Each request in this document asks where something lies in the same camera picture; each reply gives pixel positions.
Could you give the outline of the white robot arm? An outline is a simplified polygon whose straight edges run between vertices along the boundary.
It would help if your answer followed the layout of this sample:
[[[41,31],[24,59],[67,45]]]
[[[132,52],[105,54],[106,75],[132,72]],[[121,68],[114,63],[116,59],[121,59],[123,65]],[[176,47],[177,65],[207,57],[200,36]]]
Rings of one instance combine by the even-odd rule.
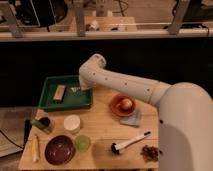
[[[213,98],[197,84],[167,84],[109,71],[100,54],[79,68],[83,90],[100,84],[155,107],[159,114],[158,171],[213,171]]]

